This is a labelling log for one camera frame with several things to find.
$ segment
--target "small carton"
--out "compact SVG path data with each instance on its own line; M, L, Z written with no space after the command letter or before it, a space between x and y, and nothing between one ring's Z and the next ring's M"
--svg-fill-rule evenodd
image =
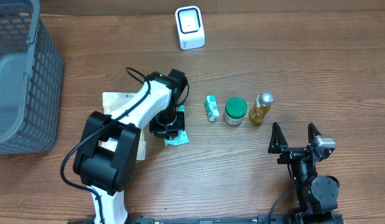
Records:
M206 97L205 108L209 121L217 121L218 117L220 117L220 111L218 111L218 106L214 95Z

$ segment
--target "green lid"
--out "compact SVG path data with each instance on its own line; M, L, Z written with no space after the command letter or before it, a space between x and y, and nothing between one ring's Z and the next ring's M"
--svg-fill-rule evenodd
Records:
M225 113L232 119L243 118L247 110L248 105L240 97L231 98L225 105Z

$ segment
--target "teal cloth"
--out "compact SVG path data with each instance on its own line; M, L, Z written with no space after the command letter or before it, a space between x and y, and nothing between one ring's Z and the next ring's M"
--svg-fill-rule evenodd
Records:
M181 105L179 106L178 108L176 108L177 111L183 111L184 114L185 114L185 107L184 105ZM188 139L188 135L187 135L187 131L184 130L184 131L179 131L179 135L174 138L174 139L165 139L165 145L168 146L168 145L172 145L172 146L178 146L178 145L181 145L181 144L188 144L190 142L190 140Z

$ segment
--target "basket handle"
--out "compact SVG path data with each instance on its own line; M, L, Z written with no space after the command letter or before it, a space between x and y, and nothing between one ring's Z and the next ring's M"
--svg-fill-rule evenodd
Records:
M32 3L33 16L32 16L32 21L30 22L29 35L28 35L28 39L26 40L26 43L28 45L32 45L36 41L37 26L39 25L39 20L40 20L40 2L39 0L29 0L29 1L30 3Z

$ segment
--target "silver cap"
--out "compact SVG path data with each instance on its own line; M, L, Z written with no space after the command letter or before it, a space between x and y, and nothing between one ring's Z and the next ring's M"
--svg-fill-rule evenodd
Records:
M272 97L271 93L263 93L258 98L258 104L261 106L270 106L274 98Z

